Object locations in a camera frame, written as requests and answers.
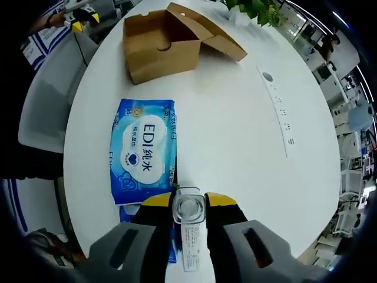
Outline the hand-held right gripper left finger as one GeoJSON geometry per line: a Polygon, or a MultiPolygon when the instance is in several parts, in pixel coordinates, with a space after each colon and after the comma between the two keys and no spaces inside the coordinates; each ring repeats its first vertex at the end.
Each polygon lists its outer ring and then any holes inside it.
{"type": "Polygon", "coordinates": [[[132,222],[122,222],[90,247],[76,282],[164,282],[171,246],[171,193],[145,200],[132,222]]]}

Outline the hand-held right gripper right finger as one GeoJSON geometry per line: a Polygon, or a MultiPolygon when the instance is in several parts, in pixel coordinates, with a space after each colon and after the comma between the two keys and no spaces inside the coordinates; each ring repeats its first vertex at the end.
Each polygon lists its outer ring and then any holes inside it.
{"type": "Polygon", "coordinates": [[[328,275],[292,256],[289,243],[261,222],[247,220],[234,199],[211,192],[205,199],[216,282],[320,282],[328,275]]]}

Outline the person's left hand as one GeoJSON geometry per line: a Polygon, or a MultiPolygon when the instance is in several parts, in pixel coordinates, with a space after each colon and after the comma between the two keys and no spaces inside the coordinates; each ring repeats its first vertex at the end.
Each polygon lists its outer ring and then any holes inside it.
{"type": "Polygon", "coordinates": [[[50,26],[52,27],[63,27],[65,22],[65,13],[59,12],[56,14],[53,14],[50,19],[50,26]]]}

